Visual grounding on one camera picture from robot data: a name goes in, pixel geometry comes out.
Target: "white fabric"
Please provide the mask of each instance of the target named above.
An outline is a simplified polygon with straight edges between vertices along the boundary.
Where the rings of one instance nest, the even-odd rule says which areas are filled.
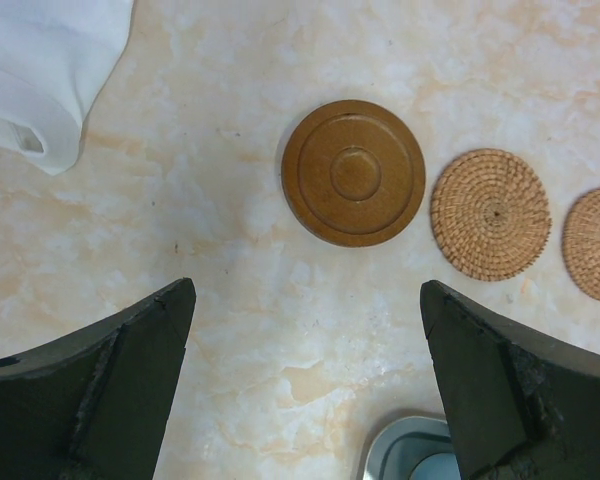
[[[55,175],[129,37],[133,0],[0,0],[0,146]]]

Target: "wooden coaster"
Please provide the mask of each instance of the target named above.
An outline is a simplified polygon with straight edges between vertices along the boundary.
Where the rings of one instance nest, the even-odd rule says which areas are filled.
[[[600,300],[600,189],[587,193],[571,208],[562,254],[576,285]]]
[[[346,247],[384,242],[413,219],[424,195],[418,142],[378,105],[344,100],[296,128],[282,159],[291,210],[313,234]]]
[[[547,196],[531,167],[489,149],[469,152],[445,169],[433,192],[431,222],[447,260],[485,281],[529,267],[551,229]]]

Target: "marble countertop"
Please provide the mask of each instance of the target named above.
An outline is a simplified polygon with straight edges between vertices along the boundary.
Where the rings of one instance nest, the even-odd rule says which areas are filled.
[[[420,211],[376,247],[316,239],[281,190],[293,127],[342,98],[391,109],[425,157]],[[493,284],[454,270],[428,219],[436,177],[480,147],[535,169],[554,225]],[[192,277],[155,478],[351,478],[378,422],[442,413],[424,281],[600,353],[600,302],[560,254],[599,186],[600,0],[137,0],[77,165],[49,177],[0,150],[0,357]]]

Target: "rattan coaster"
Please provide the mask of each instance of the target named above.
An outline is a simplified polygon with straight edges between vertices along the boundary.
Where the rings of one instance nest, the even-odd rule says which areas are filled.
[[[396,236],[415,216],[425,186],[418,142],[384,108],[343,100],[314,110],[282,159],[282,187],[314,235],[346,247]]]
[[[551,218],[542,183],[523,160],[502,150],[474,150],[436,183],[431,222],[447,260],[472,278],[511,278],[538,258]]]
[[[600,300],[600,189],[581,197],[569,212],[562,253],[573,281]]]

